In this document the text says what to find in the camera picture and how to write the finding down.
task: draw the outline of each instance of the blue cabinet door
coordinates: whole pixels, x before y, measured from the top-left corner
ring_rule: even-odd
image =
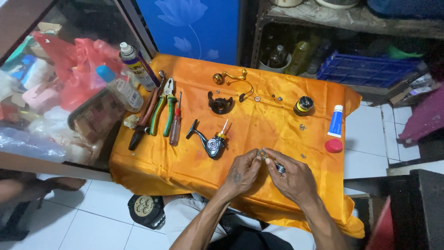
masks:
[[[136,0],[160,53],[236,65],[239,0]]]

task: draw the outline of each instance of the glass display case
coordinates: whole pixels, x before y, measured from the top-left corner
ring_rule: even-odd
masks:
[[[156,53],[131,1],[0,0],[0,31],[0,151],[107,171],[125,110],[96,68],[137,87],[119,45]]]

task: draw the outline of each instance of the tattoo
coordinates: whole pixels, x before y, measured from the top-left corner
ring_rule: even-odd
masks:
[[[235,170],[231,176],[235,184],[238,184],[241,181],[242,176],[237,170]]]

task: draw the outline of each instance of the white tube cap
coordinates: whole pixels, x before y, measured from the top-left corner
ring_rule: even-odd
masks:
[[[123,53],[127,53],[131,50],[131,46],[129,46],[126,42],[120,44],[120,51]]]
[[[336,111],[336,110],[340,110],[340,111],[342,111],[343,108],[344,108],[344,107],[342,107],[342,105],[336,105],[336,106],[334,106],[334,110],[335,110],[335,111]]]

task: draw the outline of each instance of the hand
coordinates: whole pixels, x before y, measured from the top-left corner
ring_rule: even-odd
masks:
[[[258,149],[252,149],[234,158],[225,182],[220,187],[231,199],[248,191],[258,177],[262,159],[256,156],[257,152]]]
[[[265,160],[271,180],[281,194],[295,202],[299,207],[318,197],[316,181],[307,164],[272,149],[264,148],[264,151],[285,167],[285,173],[281,174],[276,169],[273,160],[269,158]]]

